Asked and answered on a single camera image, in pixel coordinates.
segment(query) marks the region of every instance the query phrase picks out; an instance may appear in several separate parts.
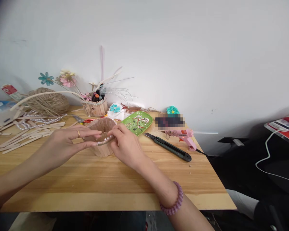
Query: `pink glue gun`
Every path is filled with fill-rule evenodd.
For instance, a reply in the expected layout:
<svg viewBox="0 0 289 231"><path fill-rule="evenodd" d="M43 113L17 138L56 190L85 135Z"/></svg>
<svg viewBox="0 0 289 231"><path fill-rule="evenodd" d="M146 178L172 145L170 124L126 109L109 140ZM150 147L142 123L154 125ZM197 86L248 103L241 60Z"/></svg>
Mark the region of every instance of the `pink glue gun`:
<svg viewBox="0 0 289 231"><path fill-rule="evenodd" d="M197 146L192 140L192 137L194 135L193 130L191 129L186 129L186 130L167 130L167 131L162 131L163 133L169 135L169 136L176 136L180 138L180 141L184 141L188 145L188 149L190 151L196 151Z"/></svg>

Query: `green plate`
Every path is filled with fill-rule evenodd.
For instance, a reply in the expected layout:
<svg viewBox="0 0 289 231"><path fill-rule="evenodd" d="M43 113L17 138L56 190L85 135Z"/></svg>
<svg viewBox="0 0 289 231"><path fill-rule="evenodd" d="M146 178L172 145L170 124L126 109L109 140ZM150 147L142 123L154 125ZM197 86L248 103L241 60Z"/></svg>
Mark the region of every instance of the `green plate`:
<svg viewBox="0 0 289 231"><path fill-rule="evenodd" d="M139 136L145 130L147 130L147 128L150 127L152 122L153 118L143 111L134 112L122 121L122 123L125 124L125 126L136 136Z"/></svg>

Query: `jute twine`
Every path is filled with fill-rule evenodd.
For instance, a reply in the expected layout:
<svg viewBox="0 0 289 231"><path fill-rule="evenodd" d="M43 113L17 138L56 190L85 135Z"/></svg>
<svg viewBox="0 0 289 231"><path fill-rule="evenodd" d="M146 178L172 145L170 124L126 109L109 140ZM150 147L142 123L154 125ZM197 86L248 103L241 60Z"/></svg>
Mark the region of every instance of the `jute twine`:
<svg viewBox="0 0 289 231"><path fill-rule="evenodd" d="M48 88L38 88L35 91L30 91L29 96L52 91L53 90ZM36 96L27 100L26 103L32 110L42 113L45 116L57 116L66 113L69 108L67 98L60 93Z"/></svg>

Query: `scissors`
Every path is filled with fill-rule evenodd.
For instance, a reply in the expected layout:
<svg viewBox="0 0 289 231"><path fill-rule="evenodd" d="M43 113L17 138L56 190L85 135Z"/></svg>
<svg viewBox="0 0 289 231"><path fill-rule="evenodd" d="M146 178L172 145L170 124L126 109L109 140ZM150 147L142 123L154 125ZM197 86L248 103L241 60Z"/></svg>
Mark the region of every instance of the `scissors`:
<svg viewBox="0 0 289 231"><path fill-rule="evenodd" d="M73 115L73 117L75 118L75 120L77 120L81 125L83 125L83 123L90 123L91 121L93 120L96 120L96 119L82 119L80 118L79 116L76 116L76 115Z"/></svg>

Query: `pen holder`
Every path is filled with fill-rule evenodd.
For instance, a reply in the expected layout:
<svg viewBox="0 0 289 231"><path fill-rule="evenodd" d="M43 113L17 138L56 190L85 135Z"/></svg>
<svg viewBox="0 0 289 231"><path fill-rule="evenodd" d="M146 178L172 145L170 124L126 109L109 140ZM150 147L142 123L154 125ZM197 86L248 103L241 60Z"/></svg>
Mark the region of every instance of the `pen holder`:
<svg viewBox="0 0 289 231"><path fill-rule="evenodd" d="M89 148L94 155L98 157L107 157L113 153L110 147L110 142L115 138L115 136L107 136L107 133L116 124L117 123L113 119L110 119L108 117L99 118L87 124L86 127L90 128L91 130L102 131L100 138L95 138L94 136L88 136L83 138L84 141L94 141L98 143L97 146Z"/></svg>
<svg viewBox="0 0 289 231"><path fill-rule="evenodd" d="M108 107L106 98L98 102L81 100L80 103L83 105L83 108L88 116L101 117L107 114Z"/></svg>

